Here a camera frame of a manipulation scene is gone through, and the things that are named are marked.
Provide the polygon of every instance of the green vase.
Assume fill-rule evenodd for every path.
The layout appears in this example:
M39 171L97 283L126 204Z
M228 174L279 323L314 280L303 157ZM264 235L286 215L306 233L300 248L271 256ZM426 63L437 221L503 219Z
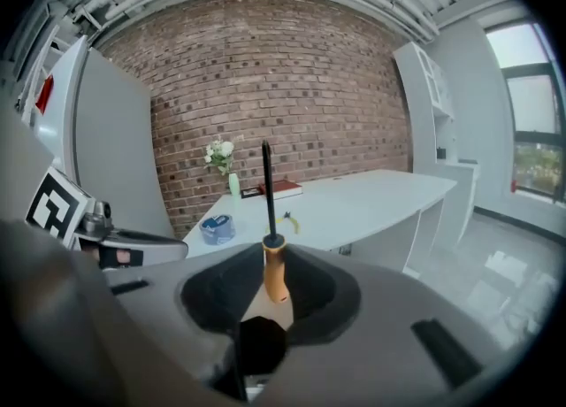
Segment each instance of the green vase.
M232 193L232 196L240 197L240 181L238 180L238 174L228 174L228 186L230 187L230 193Z

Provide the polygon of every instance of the floor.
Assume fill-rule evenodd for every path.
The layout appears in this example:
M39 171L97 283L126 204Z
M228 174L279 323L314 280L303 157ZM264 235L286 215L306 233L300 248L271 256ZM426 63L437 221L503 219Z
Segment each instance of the floor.
M563 273L558 243L474 214L454 250L408 262L419 278L483 324L505 349L536 334Z

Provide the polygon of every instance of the book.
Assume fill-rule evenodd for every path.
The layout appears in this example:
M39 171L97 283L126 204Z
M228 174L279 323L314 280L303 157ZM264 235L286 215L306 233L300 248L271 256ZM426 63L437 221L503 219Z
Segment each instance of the book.
M265 195L265 184L259 184L259 189ZM273 182L273 199L287 198L302 194L302 187L290 180L276 180Z

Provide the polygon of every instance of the window frame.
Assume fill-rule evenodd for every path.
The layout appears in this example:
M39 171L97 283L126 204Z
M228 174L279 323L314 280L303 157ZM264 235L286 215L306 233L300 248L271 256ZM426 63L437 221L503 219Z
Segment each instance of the window frame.
M504 24L495 25L486 28L486 35L492 33L493 31L498 31L508 27L517 27L520 25L531 25L534 33L539 41L540 46L545 51L548 61L546 63L537 63L529 65L515 65L512 67L503 67L501 73L505 80L505 88L507 90L507 95L509 98L509 103L511 105L511 118L513 123L513 166L515 166L515 143L526 142L526 143L538 143L546 144L548 146L555 146L560 148L562 151L562 164L561 164L561 180L558 185L558 189L554 194L548 194L547 192L537 190L535 188L522 187L516 185L516 188L523 190L535 195L549 197L553 200L553 203L560 202L566 203L566 198L564 197L566 193L566 111L564 109L564 97L563 90L561 88L561 82L559 81L559 75L561 72L558 70L558 64L555 63L551 53L548 52L548 42L543 40L540 34L539 24L532 19L518 19L513 20ZM533 77L533 76L548 76L554 90L558 108L558 119L560 125L560 133L546 133L546 132L528 132L528 131L517 131L515 125L515 108L513 106L513 101L511 98L511 92L509 90L508 80L523 77Z

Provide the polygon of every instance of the white cabinet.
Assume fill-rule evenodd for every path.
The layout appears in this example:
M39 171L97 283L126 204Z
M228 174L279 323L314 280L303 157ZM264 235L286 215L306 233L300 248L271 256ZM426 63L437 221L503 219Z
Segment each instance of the white cabinet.
M53 166L112 208L116 227L173 236L151 142L149 89L83 36L51 70L53 89L34 132Z
M443 204L441 199L376 234L331 252L396 272L421 273L435 242Z
M413 172L452 179L457 185L444 200L437 243L455 246L474 205L479 165L458 159L452 98L442 69L416 44L395 53L409 105L413 141ZM437 149L444 157L437 159Z

